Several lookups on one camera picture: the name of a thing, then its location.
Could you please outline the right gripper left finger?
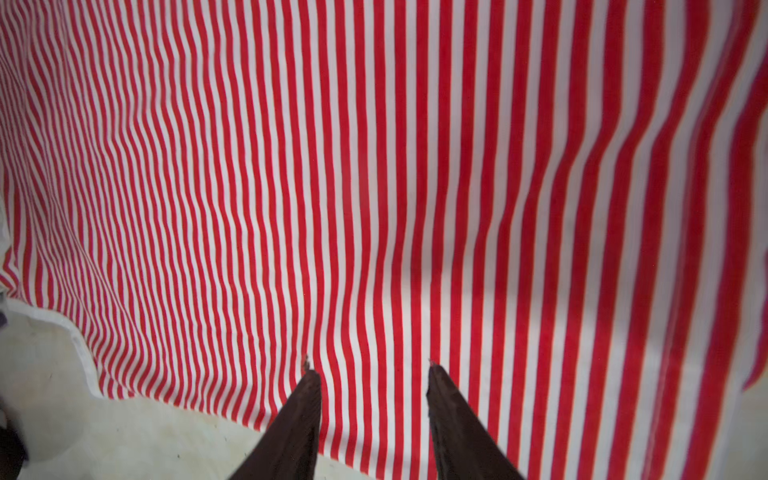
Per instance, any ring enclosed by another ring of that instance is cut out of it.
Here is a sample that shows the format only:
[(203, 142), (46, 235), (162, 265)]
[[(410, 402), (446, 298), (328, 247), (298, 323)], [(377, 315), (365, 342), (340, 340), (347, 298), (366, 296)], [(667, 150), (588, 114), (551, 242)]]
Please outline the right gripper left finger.
[(321, 377), (304, 359), (299, 383), (230, 479), (313, 479), (321, 414)]

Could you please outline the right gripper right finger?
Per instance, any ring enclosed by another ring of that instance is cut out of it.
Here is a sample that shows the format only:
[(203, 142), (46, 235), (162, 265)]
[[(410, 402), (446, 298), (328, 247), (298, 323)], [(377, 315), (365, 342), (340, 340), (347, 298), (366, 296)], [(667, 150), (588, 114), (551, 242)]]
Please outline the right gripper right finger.
[(431, 364), (426, 399), (439, 479), (516, 479), (502, 453), (446, 370)]

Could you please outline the red white striped tank top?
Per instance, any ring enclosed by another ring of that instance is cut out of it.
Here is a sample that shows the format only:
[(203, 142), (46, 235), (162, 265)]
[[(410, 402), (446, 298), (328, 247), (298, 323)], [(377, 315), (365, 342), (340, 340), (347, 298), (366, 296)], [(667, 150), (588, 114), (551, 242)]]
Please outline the red white striped tank top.
[(94, 391), (435, 477), (715, 479), (767, 364), (763, 1), (5, 1), (1, 292)]

